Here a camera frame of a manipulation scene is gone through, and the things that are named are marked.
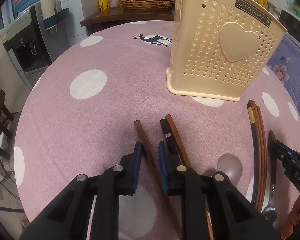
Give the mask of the person's right hand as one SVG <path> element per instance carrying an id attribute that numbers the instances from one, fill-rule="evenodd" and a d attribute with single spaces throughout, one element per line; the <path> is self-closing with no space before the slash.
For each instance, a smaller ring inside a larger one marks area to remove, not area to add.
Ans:
<path id="1" fill-rule="evenodd" d="M 300 196 L 296 199 L 291 212 L 281 230 L 281 239 L 285 240 L 291 236 L 294 227 L 300 223 Z"/>

